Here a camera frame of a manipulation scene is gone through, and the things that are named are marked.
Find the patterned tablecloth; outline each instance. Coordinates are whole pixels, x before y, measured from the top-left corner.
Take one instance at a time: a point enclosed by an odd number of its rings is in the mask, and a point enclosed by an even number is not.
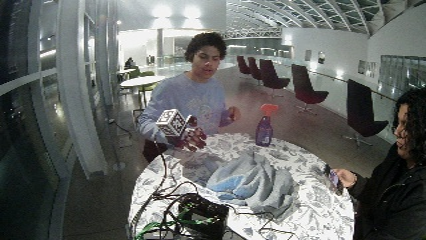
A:
[[[329,187],[328,178],[321,173],[325,162],[304,148],[280,139],[274,139],[270,147],[260,147],[247,134],[218,134],[207,139],[207,147],[196,153],[171,150],[166,153],[167,180],[164,193],[176,186],[191,181],[196,186],[184,184],[178,193],[196,192],[210,201],[222,203],[216,193],[206,188],[212,175],[208,162],[238,159],[244,151],[255,151],[267,157],[276,169],[285,168],[295,179],[293,204],[284,215],[270,221],[264,216],[254,216],[248,207],[235,206],[231,209],[228,226],[247,239],[288,239],[292,232],[297,237],[292,239],[352,239],[355,226],[355,210],[347,189],[339,196]],[[150,164],[142,173],[134,190],[130,212],[130,224],[134,233],[139,233],[151,222],[162,222],[163,211],[172,200],[151,201],[138,223],[132,223],[138,211],[142,209],[151,193],[160,185],[164,175],[162,157]],[[259,231],[263,227],[275,230]]]

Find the small device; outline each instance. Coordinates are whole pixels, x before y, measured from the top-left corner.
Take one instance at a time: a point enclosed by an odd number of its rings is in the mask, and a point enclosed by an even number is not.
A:
[[[187,124],[191,126],[198,125],[198,118],[190,115],[188,118],[184,119],[184,116],[178,109],[166,110],[156,122],[158,127],[168,137],[182,136]]]
[[[196,239],[222,240],[226,234],[230,208],[187,193],[180,199],[182,226]]]
[[[337,195],[343,195],[344,193],[344,184],[341,180],[339,179],[339,176],[333,169],[331,168],[331,165],[325,165],[324,174],[328,176],[331,182],[332,182],[332,190],[336,192]]]

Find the phone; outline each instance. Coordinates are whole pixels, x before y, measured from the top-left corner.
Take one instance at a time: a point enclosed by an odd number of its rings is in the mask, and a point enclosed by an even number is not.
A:
[[[339,176],[333,169],[331,168],[331,165],[325,165],[324,174],[328,176],[331,182],[332,182],[332,190],[336,192],[337,195],[343,195],[344,193],[344,184],[341,180],[339,179]]]

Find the electronic device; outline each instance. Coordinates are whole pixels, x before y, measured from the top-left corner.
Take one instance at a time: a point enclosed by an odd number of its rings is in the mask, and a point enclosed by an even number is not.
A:
[[[331,180],[332,190],[336,192],[337,195],[343,195],[344,184],[343,184],[341,180],[339,179],[339,176],[337,176],[336,172],[333,171],[333,169],[331,168],[329,164],[325,165],[324,174],[328,176],[328,178]]]
[[[226,205],[211,202],[196,193],[188,193],[180,199],[179,212],[183,221],[178,228],[184,227],[196,239],[223,239],[230,213]]]

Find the ceiling light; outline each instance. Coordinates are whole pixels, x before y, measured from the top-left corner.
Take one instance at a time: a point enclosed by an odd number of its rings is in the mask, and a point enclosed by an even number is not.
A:
[[[187,7],[186,8],[186,12],[184,12],[184,16],[190,19],[196,19],[202,17],[202,11],[200,8],[198,7]]]
[[[160,5],[152,11],[152,15],[158,18],[171,17],[172,16],[172,9],[166,5]]]

